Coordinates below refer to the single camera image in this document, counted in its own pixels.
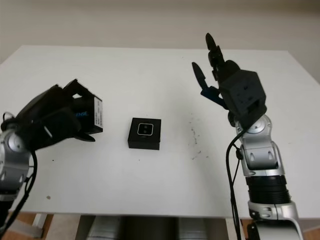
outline white table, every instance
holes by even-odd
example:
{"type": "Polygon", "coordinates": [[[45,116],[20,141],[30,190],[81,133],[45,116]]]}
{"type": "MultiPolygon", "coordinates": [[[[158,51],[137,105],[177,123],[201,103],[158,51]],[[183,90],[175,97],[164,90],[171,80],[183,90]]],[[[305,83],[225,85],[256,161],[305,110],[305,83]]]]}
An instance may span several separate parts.
{"type": "MultiPolygon", "coordinates": [[[[320,86],[286,51],[224,50],[256,71],[267,95],[292,199],[319,218],[320,86]]],[[[200,95],[191,62],[217,86],[204,49],[22,46],[0,66],[0,109],[17,114],[54,84],[77,78],[103,100],[95,143],[67,139],[37,151],[38,175],[23,211],[95,215],[230,217],[227,111],[200,95]],[[160,150],[128,148],[132,117],[162,119],[160,150]]],[[[232,167],[237,159],[232,153],[232,167]]],[[[235,183],[239,216],[248,188],[235,183]]]]}

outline small black device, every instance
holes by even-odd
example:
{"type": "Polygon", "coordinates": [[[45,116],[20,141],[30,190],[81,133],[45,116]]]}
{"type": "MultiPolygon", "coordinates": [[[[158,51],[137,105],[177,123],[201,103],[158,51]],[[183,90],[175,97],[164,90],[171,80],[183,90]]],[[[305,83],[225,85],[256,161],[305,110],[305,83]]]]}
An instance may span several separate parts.
{"type": "Polygon", "coordinates": [[[132,118],[128,145],[130,149],[160,149],[161,119],[132,118]]]}

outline camera lens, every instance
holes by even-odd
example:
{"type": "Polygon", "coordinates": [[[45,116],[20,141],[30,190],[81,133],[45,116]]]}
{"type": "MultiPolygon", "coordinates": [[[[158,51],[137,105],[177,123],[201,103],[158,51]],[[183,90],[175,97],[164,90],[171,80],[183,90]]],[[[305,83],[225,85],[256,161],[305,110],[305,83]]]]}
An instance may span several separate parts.
{"type": "Polygon", "coordinates": [[[150,123],[140,123],[138,126],[138,135],[151,136],[154,125],[150,123]]]}

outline black cable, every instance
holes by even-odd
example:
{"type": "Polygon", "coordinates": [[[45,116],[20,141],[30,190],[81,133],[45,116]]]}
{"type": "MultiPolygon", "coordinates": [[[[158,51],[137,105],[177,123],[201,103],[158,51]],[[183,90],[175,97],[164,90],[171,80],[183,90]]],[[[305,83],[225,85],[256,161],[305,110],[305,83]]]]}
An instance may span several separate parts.
{"type": "Polygon", "coordinates": [[[236,176],[237,176],[237,173],[238,173],[239,164],[240,164],[240,159],[238,159],[238,163],[236,165],[236,169],[235,169],[235,172],[234,172],[234,175],[233,175],[232,186],[235,184],[235,180],[236,180],[236,176]]]}
{"type": "MultiPolygon", "coordinates": [[[[237,147],[235,144],[233,144],[232,146],[235,147],[235,154],[236,154],[236,156],[237,156],[237,158],[238,158],[238,157],[239,157],[239,156],[238,156],[238,152],[239,152],[239,154],[241,154],[241,153],[240,153],[240,148],[237,147]]],[[[235,172],[234,172],[234,175],[233,175],[232,186],[235,184],[236,176],[237,176],[238,169],[239,169],[239,164],[240,164],[240,158],[238,158],[238,163],[237,163],[237,165],[236,165],[236,169],[235,169],[235,172]]]]}
{"type": "Polygon", "coordinates": [[[236,203],[236,197],[235,197],[235,191],[233,186],[233,179],[231,177],[231,171],[230,171],[230,162],[229,162],[229,154],[231,148],[234,146],[235,142],[243,135],[245,132],[249,129],[244,129],[242,132],[240,132],[229,144],[228,148],[226,149],[225,153],[225,164],[226,164],[226,172],[228,175],[228,181],[230,186],[230,201],[231,201],[231,208],[232,208],[232,218],[234,223],[234,228],[236,232],[236,237],[238,240],[241,240],[241,232],[240,232],[240,223],[239,223],[239,215],[238,215],[238,208],[236,203]]]}
{"type": "Polygon", "coordinates": [[[5,235],[8,228],[10,228],[12,223],[16,220],[19,212],[21,211],[21,209],[23,208],[25,202],[27,201],[27,199],[29,197],[29,193],[31,192],[32,187],[34,186],[36,176],[37,176],[37,170],[38,170],[38,159],[37,159],[37,156],[36,156],[36,153],[34,150],[31,151],[31,155],[33,158],[33,173],[28,178],[28,180],[25,181],[24,195],[23,195],[22,199],[20,200],[20,202],[18,203],[18,205],[16,206],[13,213],[11,214],[10,218],[6,222],[6,225],[5,225],[3,232],[1,232],[1,234],[0,234],[0,239],[5,235]]]}

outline robotic arm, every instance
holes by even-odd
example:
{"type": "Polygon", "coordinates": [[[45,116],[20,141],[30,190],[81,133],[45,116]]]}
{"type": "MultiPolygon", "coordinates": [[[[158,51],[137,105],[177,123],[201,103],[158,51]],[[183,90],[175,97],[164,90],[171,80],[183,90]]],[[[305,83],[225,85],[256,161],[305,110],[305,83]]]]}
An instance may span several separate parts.
{"type": "Polygon", "coordinates": [[[249,188],[249,240],[303,240],[296,205],[291,201],[280,151],[271,139],[272,123],[265,115],[266,94],[256,72],[242,70],[231,60],[225,61],[212,36],[205,36],[208,58],[219,89],[207,86],[200,67],[193,62],[201,95],[229,111],[228,120],[237,136],[226,153],[231,206],[237,239],[241,239],[238,210],[229,168],[229,152],[239,139],[237,157],[249,188]]]}
{"type": "Polygon", "coordinates": [[[5,119],[6,113],[3,115],[3,132],[0,134],[0,238],[14,222],[33,187],[38,167],[35,151],[67,138],[94,142],[89,134],[102,132],[103,129],[96,126],[92,122],[94,117],[90,116],[97,99],[75,79],[64,88],[55,85],[38,95],[16,117],[5,119]],[[29,166],[31,155],[33,166],[29,166]],[[27,177],[29,168],[33,168],[33,173],[27,177]],[[9,209],[24,183],[24,196],[6,222],[9,209]]]}

